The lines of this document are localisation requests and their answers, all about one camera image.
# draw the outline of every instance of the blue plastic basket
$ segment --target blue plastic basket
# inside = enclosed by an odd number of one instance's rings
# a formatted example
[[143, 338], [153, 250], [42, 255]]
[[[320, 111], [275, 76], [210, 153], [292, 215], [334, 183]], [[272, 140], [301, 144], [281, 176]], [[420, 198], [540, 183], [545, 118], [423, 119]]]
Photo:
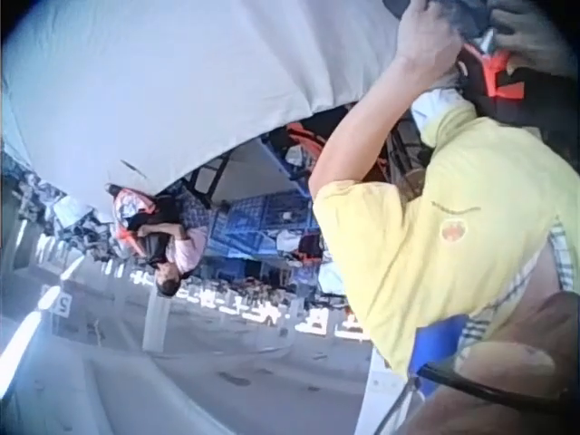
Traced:
[[308, 227], [307, 229], [320, 229], [320, 226], [318, 225], [318, 222], [316, 222], [316, 217], [314, 216], [314, 212], [312, 211], [312, 209], [310, 208], [310, 218], [308, 220]]
[[265, 203], [265, 196], [234, 201], [227, 213], [226, 232], [236, 234], [258, 231]]
[[266, 197], [261, 230], [305, 229], [310, 219], [310, 199], [299, 192], [275, 193]]
[[253, 255], [260, 247], [262, 236], [259, 233], [228, 234], [226, 231], [227, 217], [216, 214], [213, 218], [209, 240], [221, 246], [233, 248], [247, 255]]

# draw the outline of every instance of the yellow polo shirt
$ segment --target yellow polo shirt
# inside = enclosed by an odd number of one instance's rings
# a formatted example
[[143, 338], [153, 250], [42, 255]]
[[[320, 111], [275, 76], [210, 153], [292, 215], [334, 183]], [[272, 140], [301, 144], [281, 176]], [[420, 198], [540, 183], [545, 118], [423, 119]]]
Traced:
[[580, 293], [580, 178], [565, 161], [466, 101], [422, 139], [435, 152], [421, 197], [403, 205], [393, 185], [340, 181], [314, 201], [357, 319], [403, 375], [416, 329], [496, 299], [558, 220]]

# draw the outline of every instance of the sign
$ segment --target sign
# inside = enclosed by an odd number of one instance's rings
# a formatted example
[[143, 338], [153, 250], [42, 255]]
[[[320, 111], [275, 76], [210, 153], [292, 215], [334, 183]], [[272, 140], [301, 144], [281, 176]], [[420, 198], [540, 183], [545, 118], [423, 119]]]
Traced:
[[[48, 291], [50, 288], [49, 285], [43, 285], [41, 291], [41, 297]], [[60, 315], [65, 319], [68, 319], [69, 315], [71, 314], [71, 305], [73, 304], [73, 296], [69, 295], [61, 291], [61, 293], [57, 296], [54, 303], [48, 309], [48, 311], [52, 314]]]

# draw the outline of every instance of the man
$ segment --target man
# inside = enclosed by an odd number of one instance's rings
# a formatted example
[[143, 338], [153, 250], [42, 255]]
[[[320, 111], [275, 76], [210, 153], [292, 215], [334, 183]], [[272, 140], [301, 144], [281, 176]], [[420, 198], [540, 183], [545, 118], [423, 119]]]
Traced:
[[[430, 86], [462, 45], [440, 5], [411, 0], [397, 54], [336, 128], [309, 181], [314, 213], [362, 327], [406, 375], [418, 328], [471, 317], [463, 344], [561, 290], [578, 292], [580, 179], [525, 130], [477, 118]], [[422, 196], [362, 183], [411, 107], [434, 148]]]
[[162, 295], [172, 297], [181, 286], [181, 280], [189, 276], [203, 256], [208, 243], [208, 209], [182, 186], [171, 191], [179, 210], [180, 224], [163, 223], [142, 225], [138, 237], [151, 233], [171, 236], [165, 257], [167, 261], [156, 264], [155, 282]]

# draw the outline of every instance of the tent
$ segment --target tent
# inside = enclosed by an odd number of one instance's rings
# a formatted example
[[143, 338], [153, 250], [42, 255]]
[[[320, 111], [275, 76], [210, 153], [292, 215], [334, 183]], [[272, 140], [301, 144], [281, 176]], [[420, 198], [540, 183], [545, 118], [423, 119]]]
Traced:
[[6, 150], [109, 212], [290, 121], [359, 100], [392, 59], [381, 0], [45, 0], [6, 40]]

